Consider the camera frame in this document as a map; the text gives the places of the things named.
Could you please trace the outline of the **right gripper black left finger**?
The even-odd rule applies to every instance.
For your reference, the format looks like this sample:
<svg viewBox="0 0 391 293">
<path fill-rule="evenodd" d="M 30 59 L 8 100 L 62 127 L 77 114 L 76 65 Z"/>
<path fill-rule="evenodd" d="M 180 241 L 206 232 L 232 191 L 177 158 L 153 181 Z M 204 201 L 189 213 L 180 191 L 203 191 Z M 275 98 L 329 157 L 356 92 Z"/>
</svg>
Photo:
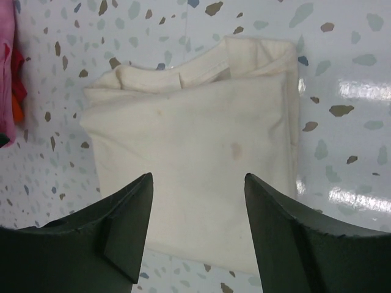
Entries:
<svg viewBox="0 0 391 293">
<path fill-rule="evenodd" d="M 2 292 L 130 292 L 153 201 L 146 173 L 118 192 L 37 228 L 1 228 Z"/>
</svg>

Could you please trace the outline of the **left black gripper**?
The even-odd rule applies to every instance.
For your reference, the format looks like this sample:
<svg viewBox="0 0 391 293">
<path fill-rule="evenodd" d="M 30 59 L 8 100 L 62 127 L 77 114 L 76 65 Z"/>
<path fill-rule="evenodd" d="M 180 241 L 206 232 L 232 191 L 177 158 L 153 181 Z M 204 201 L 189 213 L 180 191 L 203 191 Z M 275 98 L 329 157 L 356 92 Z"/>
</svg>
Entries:
<svg viewBox="0 0 391 293">
<path fill-rule="evenodd" d="M 0 133 L 0 148 L 5 147 L 10 142 L 7 135 Z"/>
</svg>

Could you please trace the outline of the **cream t shirt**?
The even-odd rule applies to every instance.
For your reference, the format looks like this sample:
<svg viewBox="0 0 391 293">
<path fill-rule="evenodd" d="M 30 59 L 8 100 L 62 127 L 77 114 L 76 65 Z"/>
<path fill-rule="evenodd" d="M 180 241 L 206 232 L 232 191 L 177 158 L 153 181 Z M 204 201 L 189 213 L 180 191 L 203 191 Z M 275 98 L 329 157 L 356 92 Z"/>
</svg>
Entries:
<svg viewBox="0 0 391 293">
<path fill-rule="evenodd" d="M 296 195 L 298 81 L 295 45 L 258 37 L 169 70 L 117 66 L 85 88 L 80 120 L 101 195 L 151 173 L 148 249 L 257 274 L 244 177 Z"/>
</svg>

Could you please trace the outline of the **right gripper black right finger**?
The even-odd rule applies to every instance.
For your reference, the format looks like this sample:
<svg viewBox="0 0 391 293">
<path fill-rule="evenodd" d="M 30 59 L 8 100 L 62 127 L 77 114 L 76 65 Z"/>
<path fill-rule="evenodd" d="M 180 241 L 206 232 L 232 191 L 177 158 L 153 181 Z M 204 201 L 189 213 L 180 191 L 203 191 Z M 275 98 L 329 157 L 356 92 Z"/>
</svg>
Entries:
<svg viewBox="0 0 391 293">
<path fill-rule="evenodd" d="M 390 234 L 324 215 L 249 173 L 246 208 L 264 292 L 389 292 Z"/>
</svg>

